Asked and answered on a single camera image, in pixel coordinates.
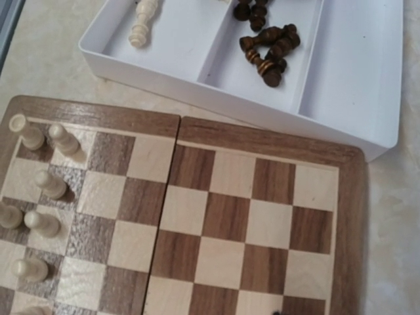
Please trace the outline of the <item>white plastic divided tray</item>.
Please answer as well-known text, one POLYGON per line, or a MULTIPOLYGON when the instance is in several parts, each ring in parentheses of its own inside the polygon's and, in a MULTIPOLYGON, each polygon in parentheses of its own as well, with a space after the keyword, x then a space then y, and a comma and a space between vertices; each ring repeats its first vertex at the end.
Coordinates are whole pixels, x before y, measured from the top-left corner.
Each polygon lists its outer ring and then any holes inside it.
POLYGON ((277 87, 246 60, 252 35, 235 1, 160 1, 145 46, 129 42, 136 1, 106 1, 79 48, 92 72, 272 131, 359 147, 372 161, 398 142, 402 1, 270 1, 267 26, 300 45, 277 87))

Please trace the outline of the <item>wooden chess board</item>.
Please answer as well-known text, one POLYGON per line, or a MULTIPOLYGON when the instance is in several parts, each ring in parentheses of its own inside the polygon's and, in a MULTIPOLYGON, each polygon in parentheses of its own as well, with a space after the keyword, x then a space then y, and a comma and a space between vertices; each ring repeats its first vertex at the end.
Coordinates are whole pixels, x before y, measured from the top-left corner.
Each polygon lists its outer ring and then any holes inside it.
POLYGON ((1 313, 359 314, 366 164, 361 150, 173 114, 16 96, 1 123, 1 313), (15 114, 45 141, 29 150, 15 114), (63 156, 62 124, 80 143, 63 156), (37 171, 61 177, 51 199, 37 171), (29 211, 60 221, 44 238, 29 211), (41 282, 18 259, 44 260, 41 282))

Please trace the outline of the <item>white pawn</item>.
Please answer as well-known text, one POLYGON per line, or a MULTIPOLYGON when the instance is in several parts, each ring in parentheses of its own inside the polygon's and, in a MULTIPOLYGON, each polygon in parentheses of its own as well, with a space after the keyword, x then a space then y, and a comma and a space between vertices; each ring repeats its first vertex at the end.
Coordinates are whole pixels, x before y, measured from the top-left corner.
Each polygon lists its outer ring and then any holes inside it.
POLYGON ((54 238, 60 232, 60 221, 48 213, 29 211, 24 215, 24 224, 44 238, 54 238))
POLYGON ((49 136, 51 137, 55 148, 63 156, 72 157, 79 150, 79 141, 72 133, 67 131, 62 124, 53 123, 49 127, 49 136))
POLYGON ((41 282, 47 278, 49 273, 47 263, 36 257, 15 260, 11 270, 17 278, 27 282, 41 282))
POLYGON ((45 141, 41 130, 32 126, 23 114, 15 114, 11 117, 9 129, 22 138, 22 144, 29 150, 40 149, 45 141))
POLYGON ((61 177, 45 170, 37 171, 34 181, 44 195, 54 200, 61 198, 67 190, 67 184, 61 177))
POLYGON ((15 206, 1 202, 0 225, 3 228, 18 228, 23 220, 23 212, 15 206))

